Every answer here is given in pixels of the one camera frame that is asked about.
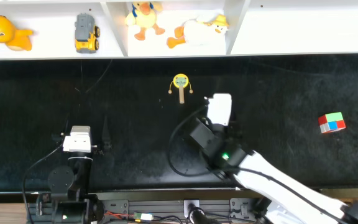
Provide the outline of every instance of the yellow and gray toy truck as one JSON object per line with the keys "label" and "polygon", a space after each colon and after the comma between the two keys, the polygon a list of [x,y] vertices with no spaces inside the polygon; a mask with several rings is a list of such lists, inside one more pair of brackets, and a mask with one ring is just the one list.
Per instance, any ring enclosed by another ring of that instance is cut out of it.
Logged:
{"label": "yellow and gray toy truck", "polygon": [[78,53],[95,53],[99,49],[100,29],[92,16],[81,13],[75,22],[75,48]]}

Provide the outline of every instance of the duck beak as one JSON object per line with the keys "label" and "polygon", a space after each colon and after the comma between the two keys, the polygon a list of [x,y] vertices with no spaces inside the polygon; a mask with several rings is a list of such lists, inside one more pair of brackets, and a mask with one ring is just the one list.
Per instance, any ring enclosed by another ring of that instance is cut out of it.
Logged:
{"label": "duck beak", "polygon": [[140,5],[140,11],[145,14],[146,16],[150,14],[150,3],[149,2],[145,2],[145,3],[142,3]]}

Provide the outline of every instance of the colorful cube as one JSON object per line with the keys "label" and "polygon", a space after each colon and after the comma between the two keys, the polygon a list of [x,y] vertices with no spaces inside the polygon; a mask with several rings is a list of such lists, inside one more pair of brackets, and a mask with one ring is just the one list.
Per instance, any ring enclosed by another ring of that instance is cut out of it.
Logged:
{"label": "colorful cube", "polygon": [[318,123],[320,124],[321,133],[331,133],[346,128],[341,112],[321,116],[318,118]]}

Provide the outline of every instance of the black tabletop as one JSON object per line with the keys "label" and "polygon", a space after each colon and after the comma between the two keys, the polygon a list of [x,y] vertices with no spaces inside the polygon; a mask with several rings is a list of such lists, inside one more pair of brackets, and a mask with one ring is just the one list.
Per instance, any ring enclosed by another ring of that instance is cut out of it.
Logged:
{"label": "black tabletop", "polygon": [[[232,95],[244,141],[278,169],[311,187],[358,186],[358,54],[118,59],[97,82],[109,62],[0,62],[0,192],[20,191],[24,171],[55,148],[51,135],[67,119],[100,138],[104,117],[112,150],[94,157],[92,191],[233,187],[214,175],[180,177],[165,157],[174,127],[214,93]],[[184,105],[176,90],[168,94],[178,73],[194,89]],[[318,117],[338,111],[347,128],[321,134]],[[52,155],[27,188],[47,190],[48,173],[66,163],[61,151]],[[173,163],[205,171],[180,136]]]}

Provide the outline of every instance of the green indicator light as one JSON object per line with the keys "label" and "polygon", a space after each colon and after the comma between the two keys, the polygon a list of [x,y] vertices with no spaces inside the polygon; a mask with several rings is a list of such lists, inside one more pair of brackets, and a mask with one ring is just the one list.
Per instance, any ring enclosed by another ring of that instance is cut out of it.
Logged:
{"label": "green indicator light", "polygon": [[222,158],[223,158],[224,160],[228,160],[228,159],[229,159],[229,155],[228,155],[227,153],[224,153],[224,154],[222,155]]}

